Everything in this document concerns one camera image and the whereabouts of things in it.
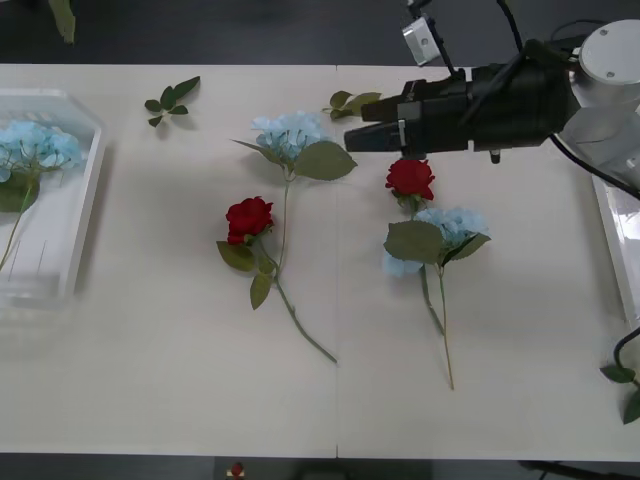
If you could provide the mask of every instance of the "white table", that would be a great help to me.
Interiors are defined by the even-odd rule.
[[[0,323],[0,450],[636,460],[640,427],[622,427],[623,391],[597,370],[625,326],[590,179],[550,147],[500,166],[432,157],[437,205],[483,212],[494,237],[446,279],[456,392],[418,279],[380,269],[387,223],[402,219],[384,189],[394,155],[356,155],[349,177],[291,198],[285,287],[338,368],[276,295],[253,312],[249,279],[219,259],[232,203],[262,195],[281,218],[278,170],[229,141],[251,141],[254,117],[441,74],[0,67],[2,87],[73,94],[112,138],[77,301]],[[189,118],[150,128],[144,101],[194,75]],[[340,138],[358,124],[327,128]]]

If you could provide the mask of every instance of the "hydrangea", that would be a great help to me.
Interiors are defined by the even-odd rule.
[[[430,223],[440,229],[444,240],[442,245],[444,251],[459,247],[465,240],[478,233],[489,236],[489,227],[485,218],[479,213],[464,208],[452,210],[427,208],[418,212],[415,220]],[[386,250],[384,251],[382,268],[385,273],[402,277],[407,273],[418,272],[421,266],[419,262],[398,260]]]
[[[11,171],[70,169],[83,161],[78,139],[35,122],[12,121],[0,130],[0,182]]]
[[[330,139],[322,129],[318,116],[302,111],[280,115],[275,120],[259,117],[253,121],[251,128],[264,132],[256,139],[258,145],[290,161],[294,161],[303,148]]]

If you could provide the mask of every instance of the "rose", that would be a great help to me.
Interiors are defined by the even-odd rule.
[[[400,159],[389,168],[385,186],[392,188],[396,195],[420,195],[426,200],[433,200],[429,185],[435,178],[428,160]]]
[[[245,235],[258,235],[265,228],[273,225],[271,205],[273,203],[265,203],[260,197],[247,198],[242,203],[232,205],[227,213],[227,220],[229,220],[227,242],[230,245],[245,243]]]

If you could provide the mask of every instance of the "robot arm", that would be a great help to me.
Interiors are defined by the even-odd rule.
[[[451,75],[408,82],[400,95],[365,105],[363,120],[379,123],[346,132],[347,150],[424,158],[472,145],[498,163],[502,149],[551,137],[583,168],[640,198],[640,21],[598,29],[579,54],[529,40],[508,64],[467,78],[451,66],[433,21],[418,16],[422,5],[409,1],[415,21],[404,35],[414,57],[426,64],[435,45]]]

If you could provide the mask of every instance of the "green leaf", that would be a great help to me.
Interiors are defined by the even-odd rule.
[[[631,398],[629,398],[627,406],[624,409],[622,422],[627,425],[635,422],[638,418],[640,418],[640,390],[636,391],[631,395]]]
[[[258,270],[260,270],[261,273],[270,275],[273,272],[274,268],[275,266],[268,258],[260,257],[260,259],[258,260]]]
[[[330,181],[344,177],[357,166],[340,145],[323,141],[309,145],[300,152],[294,172],[303,177]]]
[[[248,147],[252,150],[255,150],[256,152],[260,152],[262,156],[267,160],[269,160],[271,163],[275,163],[276,165],[282,165],[282,160],[280,160],[280,157],[278,157],[276,152],[274,152],[269,148],[264,148],[259,145],[252,145],[251,143],[241,142],[240,140],[233,140],[233,141],[236,143],[239,143],[240,145],[244,145],[245,147]]]
[[[356,98],[347,103],[344,106],[344,109],[351,110],[354,115],[362,115],[362,105],[377,102],[378,100],[380,100],[381,96],[381,93],[376,92],[363,93],[362,95],[358,95]]]
[[[254,310],[257,310],[258,307],[267,299],[269,290],[271,290],[271,281],[272,280],[269,275],[264,275],[262,273],[253,277],[249,295],[251,297],[251,306]]]
[[[160,125],[160,122],[162,121],[162,115],[160,115],[159,117],[150,118],[147,121],[149,122],[149,125],[151,125],[153,128],[156,128],[158,125]]]
[[[241,272],[250,272],[255,267],[253,252],[244,245],[229,245],[227,242],[216,242],[220,256],[227,265]]]
[[[631,383],[636,378],[636,372],[630,368],[619,368],[617,365],[607,365],[600,369],[602,374],[615,383]]]
[[[451,261],[451,259],[452,259],[453,257],[455,257],[455,256],[456,256],[456,255],[458,255],[460,252],[462,252],[462,250],[464,250],[464,249],[465,249],[465,247],[466,247],[467,245],[469,245],[469,244],[473,241],[473,239],[474,239],[475,237],[476,237],[475,235],[474,235],[473,237],[469,237],[469,238],[467,238],[464,242],[462,242],[462,245],[460,245],[459,247],[454,248],[453,250],[449,250],[449,251],[447,252],[447,254],[444,256],[444,259],[442,260],[441,266],[442,266],[442,267],[444,267],[447,263],[449,263],[449,262]]]
[[[347,100],[349,100],[350,96],[351,94],[349,92],[340,90],[339,92],[336,92],[331,96],[331,100],[329,100],[329,105],[331,105],[333,108],[338,108],[338,109],[342,108],[344,104],[347,103]]]
[[[187,107],[184,105],[177,105],[169,110],[169,113],[171,115],[186,115],[189,113],[189,110],[187,110]]]
[[[173,93],[172,87],[164,89],[164,92],[162,92],[162,96],[160,97],[160,105],[162,105],[162,108],[165,110],[171,110],[176,106],[176,97]]]
[[[344,117],[350,117],[352,115],[353,112],[351,110],[331,110],[329,117],[331,117],[331,120],[335,121]]]
[[[384,248],[399,260],[434,264],[442,248],[442,233],[435,225],[417,220],[390,223]]]
[[[193,77],[191,80],[187,80],[186,82],[179,83],[173,89],[173,97],[177,100],[180,100],[187,93],[193,90],[196,85],[200,83],[200,77]]]
[[[144,102],[144,107],[153,113],[160,113],[162,111],[162,105],[157,100],[147,100]]]
[[[29,176],[25,173],[13,172],[4,183],[0,183],[0,212],[20,212],[29,190]],[[35,180],[24,210],[27,211],[40,194],[40,182]]]
[[[451,257],[451,260],[462,260],[463,258],[467,258],[468,256],[474,254],[476,250],[478,250],[482,245],[491,240],[490,237],[483,235],[482,233],[477,233],[474,237],[471,238],[468,242],[463,244],[463,248]]]
[[[71,0],[49,0],[49,7],[64,43],[73,43],[76,34],[76,17],[71,10]]]

